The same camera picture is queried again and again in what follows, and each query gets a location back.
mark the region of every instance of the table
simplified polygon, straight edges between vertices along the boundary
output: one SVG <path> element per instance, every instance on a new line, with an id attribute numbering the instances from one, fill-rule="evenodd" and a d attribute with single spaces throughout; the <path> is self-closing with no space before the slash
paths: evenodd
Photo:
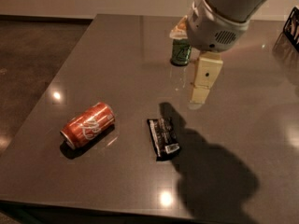
<path id="1" fill-rule="evenodd" d="M 170 64 L 179 18 L 97 15 L 0 159 L 0 201 L 200 223 L 297 223 L 299 59 L 284 22 L 252 21 L 206 104 L 193 61 Z M 58 92 L 60 100 L 53 94 Z M 115 128 L 70 152 L 59 131 L 98 101 Z M 147 119 L 172 117 L 181 152 L 157 162 Z"/>

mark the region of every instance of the aluminum can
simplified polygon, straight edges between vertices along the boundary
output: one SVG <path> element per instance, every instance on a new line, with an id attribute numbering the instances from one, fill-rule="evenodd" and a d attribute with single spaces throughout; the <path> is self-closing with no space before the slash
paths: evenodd
<path id="1" fill-rule="evenodd" d="M 84 147 L 114 122 L 115 117 L 112 109 L 100 102 L 71 119 L 60 133 L 66 143 L 75 150 Z"/>
<path id="2" fill-rule="evenodd" d="M 172 44 L 172 57 L 170 61 L 173 65 L 187 65 L 191 57 L 191 52 L 192 47 L 189 45 L 187 39 L 174 39 Z"/>

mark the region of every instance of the red soda can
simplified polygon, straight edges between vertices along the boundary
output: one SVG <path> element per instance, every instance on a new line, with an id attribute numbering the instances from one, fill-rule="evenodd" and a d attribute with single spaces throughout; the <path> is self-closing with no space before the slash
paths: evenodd
<path id="1" fill-rule="evenodd" d="M 112 109 L 100 102 L 70 120 L 60 133 L 65 138 L 66 143 L 72 149 L 76 149 L 84 147 L 114 122 L 115 117 Z"/>

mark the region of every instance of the floor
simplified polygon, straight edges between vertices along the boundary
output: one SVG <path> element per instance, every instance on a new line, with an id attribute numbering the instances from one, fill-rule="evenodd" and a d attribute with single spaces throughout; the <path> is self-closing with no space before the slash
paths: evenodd
<path id="1" fill-rule="evenodd" d="M 88 26 L 0 21 L 0 159 Z M 0 223 L 18 222 L 0 213 Z"/>

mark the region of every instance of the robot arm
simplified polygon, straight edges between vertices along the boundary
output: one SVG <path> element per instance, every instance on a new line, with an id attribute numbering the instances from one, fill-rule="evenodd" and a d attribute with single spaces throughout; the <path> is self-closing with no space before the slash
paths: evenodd
<path id="1" fill-rule="evenodd" d="M 205 103 L 223 65 L 220 52 L 230 49 L 248 30 L 251 16 L 265 1 L 194 0 L 189 14 L 171 32 L 173 39 L 187 38 L 201 51 L 195 63 L 190 108 Z"/>
<path id="2" fill-rule="evenodd" d="M 201 51 L 230 49 L 266 0 L 195 0 L 187 18 L 187 36 Z"/>

